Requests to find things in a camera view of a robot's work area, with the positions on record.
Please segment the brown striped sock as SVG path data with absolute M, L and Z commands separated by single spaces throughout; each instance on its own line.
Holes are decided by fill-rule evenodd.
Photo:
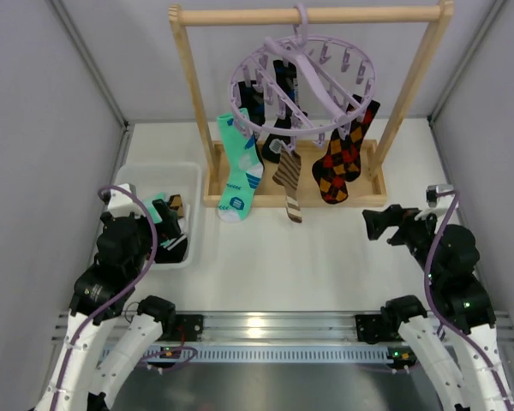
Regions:
M 297 198 L 297 189 L 301 175 L 301 156 L 282 147 L 278 167 L 272 180 L 285 191 L 285 205 L 288 218 L 293 223 L 302 222 L 302 212 Z

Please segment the black blue sock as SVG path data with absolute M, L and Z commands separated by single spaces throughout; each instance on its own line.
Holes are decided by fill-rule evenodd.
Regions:
M 238 89 L 241 97 L 242 108 L 248 111 L 251 122 L 263 125 L 265 123 L 265 102 L 264 94 L 254 89 L 255 80 L 251 80 L 251 85 L 247 86 L 244 81 L 238 82 Z

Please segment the black sock with label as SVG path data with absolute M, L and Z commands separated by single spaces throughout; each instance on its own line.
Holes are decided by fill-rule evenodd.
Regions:
M 299 105 L 298 79 L 296 66 L 293 63 L 284 63 L 282 60 L 273 62 L 276 82 L 280 88 L 288 95 L 288 97 Z M 291 110 L 286 108 L 284 118 L 278 118 L 274 124 L 275 128 L 291 129 Z M 262 146 L 262 157 L 271 162 L 278 164 L 280 161 L 282 144 L 288 145 L 290 137 L 280 134 L 269 134 Z

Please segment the lilac round clip hanger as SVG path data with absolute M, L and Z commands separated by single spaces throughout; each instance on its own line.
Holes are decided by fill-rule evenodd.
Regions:
M 229 84 L 229 100 L 233 118 L 228 123 L 246 138 L 266 134 L 285 135 L 290 143 L 285 146 L 289 151 L 296 148 L 296 140 L 303 136 L 315 135 L 314 144 L 321 148 L 325 144 L 326 135 L 338 132 L 341 140 L 350 137 L 351 127 L 362 121 L 367 109 L 374 99 L 377 74 L 374 65 L 361 49 L 347 41 L 308 33 L 308 11 L 305 6 L 298 3 L 295 6 L 301 22 L 293 26 L 294 34 L 280 39 L 265 38 L 264 45 L 245 57 L 235 69 Z M 342 84 L 330 73 L 324 65 L 331 59 L 328 54 L 332 45 L 343 49 L 340 72 L 348 74 L 350 59 L 360 58 L 359 68 L 354 75 L 353 83 L 362 86 L 359 98 L 353 97 L 354 92 Z M 330 117 L 327 124 L 317 126 L 309 120 L 308 116 L 291 99 L 279 83 L 273 78 L 267 64 L 271 57 L 279 57 L 283 65 L 293 64 L 298 77 L 307 82 L 311 93 L 322 105 L 325 113 Z M 290 129 L 282 130 L 272 126 L 259 125 L 250 119 L 249 114 L 242 110 L 242 94 L 237 81 L 242 77 L 247 86 L 256 92 L 264 94 L 264 101 L 268 105 L 278 108 L 277 118 L 290 119 Z

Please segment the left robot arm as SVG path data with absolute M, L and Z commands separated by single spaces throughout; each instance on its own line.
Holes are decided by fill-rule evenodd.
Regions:
M 135 285 L 158 250 L 158 232 L 142 202 L 122 214 L 109 205 L 93 263 L 77 279 L 67 331 L 37 410 L 109 410 L 148 347 L 174 330 L 174 303 L 149 295 L 108 355 L 102 351 Z

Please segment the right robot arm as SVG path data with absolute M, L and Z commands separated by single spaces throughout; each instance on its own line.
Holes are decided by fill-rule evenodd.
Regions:
M 398 297 L 381 315 L 415 354 L 444 410 L 514 410 L 497 318 L 474 273 L 480 258 L 475 237 L 449 222 L 456 208 L 452 202 L 425 211 L 400 205 L 363 211 L 368 239 L 396 228 L 388 244 L 406 247 L 424 274 L 424 302 Z

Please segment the teal sock in basket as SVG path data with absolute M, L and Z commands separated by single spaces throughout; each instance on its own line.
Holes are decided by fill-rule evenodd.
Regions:
M 150 212 L 155 224 L 162 223 L 168 216 L 169 208 L 165 202 L 165 193 L 155 194 L 143 200 L 144 206 Z

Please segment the black white sock in basket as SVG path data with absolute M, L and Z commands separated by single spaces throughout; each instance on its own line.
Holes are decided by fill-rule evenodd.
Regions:
M 154 262 L 156 264 L 177 264 L 183 262 L 188 249 L 188 236 L 182 233 L 175 239 L 164 241 L 158 246 Z

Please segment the brown sock in basket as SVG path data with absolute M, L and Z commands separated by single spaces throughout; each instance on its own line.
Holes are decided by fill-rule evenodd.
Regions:
M 171 195 L 167 206 L 177 214 L 178 219 L 184 218 L 185 211 L 183 208 L 182 196 L 180 194 Z

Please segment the wooden hanging rack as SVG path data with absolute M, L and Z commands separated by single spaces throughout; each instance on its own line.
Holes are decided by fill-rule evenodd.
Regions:
M 382 174 L 382 164 L 385 160 L 397 131 L 411 106 L 419 89 L 422 79 L 433 55 L 442 39 L 444 32 L 453 15 L 454 6 L 450 1 L 441 1 L 435 6 L 400 6 L 400 7 L 341 7 L 341 8 L 307 8 L 308 27 L 311 24 L 326 23 L 390 23 L 390 22 L 424 22 L 427 29 L 423 35 L 418 51 L 415 54 L 402 90 L 394 105 L 389 121 L 385 126 L 380 140 L 370 140 L 366 134 L 362 149 L 362 172 L 353 182 L 346 182 L 349 197 L 344 202 L 332 206 L 379 207 L 386 202 L 386 186 Z M 208 177 L 206 180 L 204 201 L 207 206 L 218 210 L 222 192 L 230 172 L 230 166 L 224 151 L 220 136 L 219 141 L 213 141 L 208 127 L 205 108 L 200 93 L 193 53 L 190 48 L 187 30 L 189 27 L 218 27 L 218 26 L 259 26 L 290 24 L 294 26 L 301 22 L 301 17 L 295 9 L 230 9 L 230 10 L 184 10 L 178 5 L 169 9 L 169 21 L 178 54 L 192 95 L 195 118 L 200 130 L 208 162 Z M 332 74 L 341 84 L 354 92 L 358 99 L 362 86 L 353 83 L 360 58 L 350 59 L 348 74 L 340 72 L 343 49 L 332 45 L 328 54 L 331 59 L 324 65 L 325 70 Z M 279 57 L 271 57 L 267 68 L 276 80 L 273 62 Z M 325 125 L 330 117 L 322 105 L 311 93 L 307 82 L 298 79 L 299 107 L 309 120 L 317 126 Z M 276 122 L 278 108 L 264 104 L 265 123 L 272 126 Z M 286 210 L 284 188 L 272 180 L 278 164 L 271 163 L 262 157 L 261 150 L 269 134 L 264 132 L 255 136 L 260 158 L 264 164 L 264 173 L 260 185 L 255 191 L 251 211 L 257 207 L 280 207 Z M 297 189 L 300 208 L 328 206 L 320 196 L 317 183 L 312 175 L 312 166 L 326 154 L 332 132 L 326 135 L 325 144 L 319 148 L 314 144 L 317 139 L 313 136 L 303 136 L 296 140 L 293 150 L 301 156 L 302 167 Z

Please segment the white plastic basket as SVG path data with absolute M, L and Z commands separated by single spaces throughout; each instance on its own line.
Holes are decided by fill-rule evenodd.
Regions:
M 197 240 L 201 232 L 200 211 L 202 200 L 203 171 L 199 164 L 189 161 L 163 163 L 125 164 L 115 178 L 115 184 L 130 184 L 141 200 L 153 194 L 180 194 L 184 207 L 188 207 L 188 247 L 182 262 L 154 263 L 152 271 L 181 270 L 188 268 L 196 254 Z

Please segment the teal white sock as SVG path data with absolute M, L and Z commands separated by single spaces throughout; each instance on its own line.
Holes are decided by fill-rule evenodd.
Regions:
M 254 194 L 265 168 L 254 135 L 244 135 L 236 127 L 233 114 L 218 116 L 217 121 L 230 166 L 229 176 L 218 203 L 218 216 L 224 222 L 238 223 L 251 211 Z

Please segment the aluminium mounting rail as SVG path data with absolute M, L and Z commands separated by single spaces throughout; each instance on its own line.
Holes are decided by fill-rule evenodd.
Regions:
M 377 331 L 377 312 L 179 312 L 173 339 L 210 344 L 348 345 Z

